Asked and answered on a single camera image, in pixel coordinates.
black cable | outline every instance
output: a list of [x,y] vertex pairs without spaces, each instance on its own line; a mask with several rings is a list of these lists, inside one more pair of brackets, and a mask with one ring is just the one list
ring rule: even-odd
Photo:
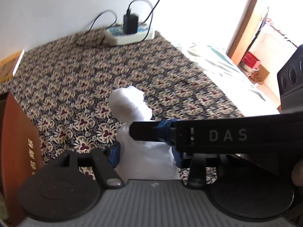
[[[135,1],[136,1],[136,0],[131,1],[131,3],[130,3],[129,6],[128,6],[128,9],[130,9],[131,4],[132,4],[133,2],[135,2]],[[159,2],[160,2],[160,0],[158,0],[158,1],[156,2],[155,6],[152,8],[151,12],[149,13],[149,15],[147,16],[147,18],[145,19],[145,21],[143,21],[143,23],[145,23],[145,22],[148,20],[148,18],[149,18],[149,17],[151,16],[151,14],[154,12],[154,9],[156,8],[156,6],[158,5]]]
[[[153,10],[152,3],[151,3],[149,0],[133,0],[131,3],[137,2],[137,1],[141,1],[141,2],[147,3],[147,4],[151,7],[151,10]],[[143,41],[147,38],[147,36],[148,36],[148,34],[149,34],[149,31],[150,31],[150,28],[151,28],[151,25],[152,25],[152,18],[153,18],[153,16],[154,16],[154,12],[151,12],[151,21],[149,22],[149,28],[148,28],[147,34],[146,34],[146,36],[145,36],[141,41],[139,41],[138,43],[143,42]]]
[[[135,1],[145,1],[145,0],[132,0],[131,3],[130,3],[129,6],[128,6],[128,9],[127,9],[128,11],[130,10],[131,4],[132,4],[133,2],[135,2]],[[147,16],[147,18],[145,19],[145,21],[142,22],[142,24],[144,24],[144,23],[148,20],[148,18],[151,16],[151,21],[150,21],[150,23],[149,23],[149,27],[148,27],[147,34],[146,34],[146,36],[145,36],[140,42],[143,42],[143,41],[147,38],[147,36],[148,36],[148,34],[149,34],[149,31],[150,31],[151,25],[152,25],[152,18],[153,18],[153,15],[154,15],[154,9],[156,8],[156,6],[158,5],[159,2],[160,2],[160,0],[158,0],[158,1],[156,2],[155,6],[151,9],[151,12],[149,13],[149,15]]]
[[93,21],[93,24],[91,24],[90,29],[89,29],[88,31],[86,31],[84,34],[80,34],[80,35],[76,38],[76,45],[77,45],[77,46],[84,46],[83,44],[82,44],[82,45],[78,44],[78,39],[79,39],[79,37],[88,34],[88,33],[91,31],[91,29],[92,29],[94,23],[96,22],[96,20],[97,20],[101,15],[103,15],[104,13],[108,13],[108,12],[109,12],[109,13],[112,13],[112,14],[115,16],[115,21],[114,21],[113,24],[111,24],[111,25],[110,25],[109,27],[107,27],[107,28],[112,27],[112,26],[117,22],[118,16],[117,16],[117,14],[116,14],[116,12],[115,12],[114,10],[107,9],[107,10],[101,12],[101,13],[95,18],[95,20]]
[[90,29],[89,29],[88,31],[90,31],[90,30],[92,29],[92,27],[93,27],[94,23],[96,22],[96,20],[97,20],[101,15],[103,15],[104,13],[107,13],[107,12],[112,13],[112,14],[115,16],[115,18],[116,18],[116,19],[115,19],[115,22],[114,22],[113,24],[111,24],[111,25],[110,25],[109,27],[107,27],[107,28],[112,27],[112,26],[117,22],[118,16],[117,16],[117,14],[115,13],[114,10],[107,9],[107,10],[101,12],[101,13],[95,18],[93,24],[91,25],[91,27],[90,27]]
[[261,32],[261,29],[264,27],[265,22],[266,22],[266,20],[267,20],[268,13],[269,13],[269,7],[267,8],[267,13],[266,13],[266,15],[264,16],[263,21],[262,21],[262,23],[261,23],[261,25],[260,25],[258,31],[257,31],[256,34],[255,34],[255,37],[253,38],[253,40],[250,42],[249,46],[247,47],[244,56],[245,56],[246,53],[250,50],[250,48],[251,48],[252,45],[254,44],[255,40],[256,40],[257,37],[259,36],[259,34],[260,34],[260,32]]

power adapter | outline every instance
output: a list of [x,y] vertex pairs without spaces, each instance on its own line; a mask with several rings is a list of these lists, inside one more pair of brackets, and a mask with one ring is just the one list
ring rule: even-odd
[[123,16],[123,31],[125,34],[135,34],[138,31],[139,17],[127,9],[126,14]]

round pad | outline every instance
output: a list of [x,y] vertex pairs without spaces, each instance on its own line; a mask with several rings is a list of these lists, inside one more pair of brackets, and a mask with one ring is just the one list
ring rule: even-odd
[[292,201],[292,187],[272,174],[237,169],[210,185],[215,204],[228,215],[244,220],[266,220],[285,213]]
[[19,202],[30,217],[58,222],[87,212],[99,196],[96,181],[69,167],[54,167],[27,180],[19,191]]

patterned blanket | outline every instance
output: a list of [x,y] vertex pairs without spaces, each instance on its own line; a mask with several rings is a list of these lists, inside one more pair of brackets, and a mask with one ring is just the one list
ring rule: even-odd
[[[102,30],[68,36],[24,54],[10,91],[40,131],[44,162],[67,148],[80,153],[110,146],[122,125],[110,93],[133,85],[145,93],[155,120],[216,119],[241,113],[225,94],[167,40],[122,47],[100,44]],[[92,175],[89,168],[85,174]]]

brown book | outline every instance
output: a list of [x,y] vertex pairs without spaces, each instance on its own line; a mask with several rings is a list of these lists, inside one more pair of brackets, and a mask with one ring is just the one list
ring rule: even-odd
[[25,215],[18,203],[20,186],[42,168],[39,131],[11,93],[0,95],[1,187],[10,226]]

